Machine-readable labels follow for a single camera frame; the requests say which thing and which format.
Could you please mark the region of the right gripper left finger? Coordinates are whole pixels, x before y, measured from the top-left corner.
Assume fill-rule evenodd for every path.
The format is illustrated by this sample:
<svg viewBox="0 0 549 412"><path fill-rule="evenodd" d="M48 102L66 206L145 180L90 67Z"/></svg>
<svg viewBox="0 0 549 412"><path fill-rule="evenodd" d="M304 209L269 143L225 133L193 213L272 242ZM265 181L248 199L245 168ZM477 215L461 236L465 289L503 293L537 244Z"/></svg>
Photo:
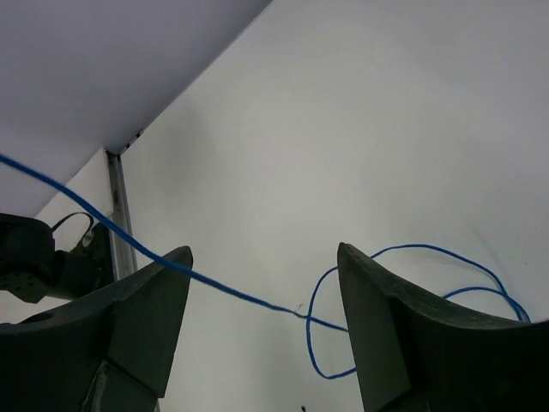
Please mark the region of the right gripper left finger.
<svg viewBox="0 0 549 412"><path fill-rule="evenodd" d="M3 411L153 411L190 288L150 263L91 294L1 325Z"/></svg>

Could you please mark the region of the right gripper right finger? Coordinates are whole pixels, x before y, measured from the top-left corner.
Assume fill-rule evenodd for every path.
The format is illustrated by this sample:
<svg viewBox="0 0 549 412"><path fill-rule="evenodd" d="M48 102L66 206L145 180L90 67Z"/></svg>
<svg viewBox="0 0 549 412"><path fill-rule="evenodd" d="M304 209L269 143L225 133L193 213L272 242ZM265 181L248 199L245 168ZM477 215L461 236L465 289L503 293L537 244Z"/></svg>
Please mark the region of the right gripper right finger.
<svg viewBox="0 0 549 412"><path fill-rule="evenodd" d="M547 410L547 322L457 305L346 243L337 265L365 410Z"/></svg>

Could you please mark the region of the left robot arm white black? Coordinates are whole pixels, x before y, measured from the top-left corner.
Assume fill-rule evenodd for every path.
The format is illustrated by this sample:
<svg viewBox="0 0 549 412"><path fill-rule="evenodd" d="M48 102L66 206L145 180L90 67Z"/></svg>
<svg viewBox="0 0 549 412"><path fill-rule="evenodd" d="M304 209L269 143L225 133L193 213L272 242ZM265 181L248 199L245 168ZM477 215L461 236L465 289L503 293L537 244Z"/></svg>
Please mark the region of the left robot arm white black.
<svg viewBox="0 0 549 412"><path fill-rule="evenodd" d="M70 251L58 250L54 233L76 213L53 226L18 215L1 214L1 289L23 302L46 296L77 300L115 282L107 227L88 218L81 240Z"/></svg>

